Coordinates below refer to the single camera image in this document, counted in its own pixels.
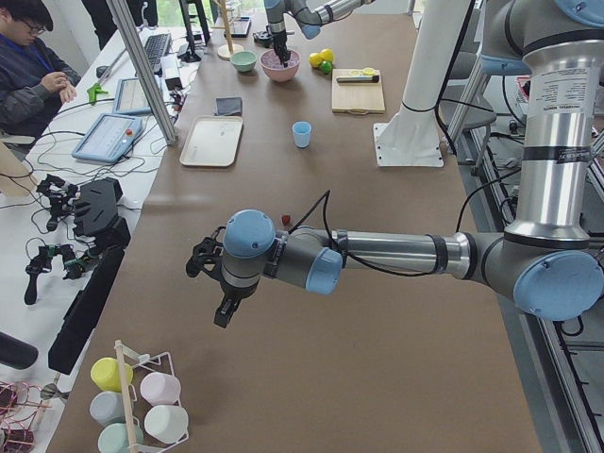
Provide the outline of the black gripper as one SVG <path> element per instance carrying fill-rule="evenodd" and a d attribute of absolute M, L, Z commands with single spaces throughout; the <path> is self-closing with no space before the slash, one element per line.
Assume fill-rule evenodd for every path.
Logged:
<path fill-rule="evenodd" d="M 223 276 L 224 246 L 218 240 L 218 236 L 222 230 L 225 230 L 225 228 L 217 227 L 201 243 L 193 247 L 193 252 L 186 263 L 185 271 L 188 277 L 197 277 L 203 272 L 208 277 L 220 283 L 224 296 L 214 313 L 213 324 L 221 328 L 227 328 L 241 301 L 250 297 L 256 291 L 258 284 L 245 283 L 240 288 L 227 282 Z"/>
<path fill-rule="evenodd" d="M 269 23 L 268 30 L 272 36 L 274 50 L 279 56 L 281 65 L 287 67 L 291 59 L 291 52 L 287 48 L 286 25 L 284 23 Z"/>

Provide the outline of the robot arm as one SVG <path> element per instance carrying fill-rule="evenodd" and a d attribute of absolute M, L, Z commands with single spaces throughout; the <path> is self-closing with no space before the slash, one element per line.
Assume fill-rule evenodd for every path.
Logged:
<path fill-rule="evenodd" d="M 489 1 L 480 61 L 488 76 L 529 75 L 519 198 L 500 233 L 449 237 L 275 228 L 259 210 L 235 213 L 193 248 L 190 277 L 224 293 L 214 315 L 225 327 L 263 277 L 331 293 L 358 263 L 399 277 L 450 274 L 509 298 L 526 313 L 565 321 L 603 293 L 603 270 L 579 223 L 603 65 L 599 1 Z"/>
<path fill-rule="evenodd" d="M 302 34 L 310 40 L 320 33 L 324 25 L 340 21 L 353 10 L 372 3 L 373 0 L 336 0 L 310 9 L 304 0 L 264 0 L 268 29 L 279 62 L 283 67 L 288 67 L 291 59 L 287 47 L 286 14 L 294 18 Z"/>

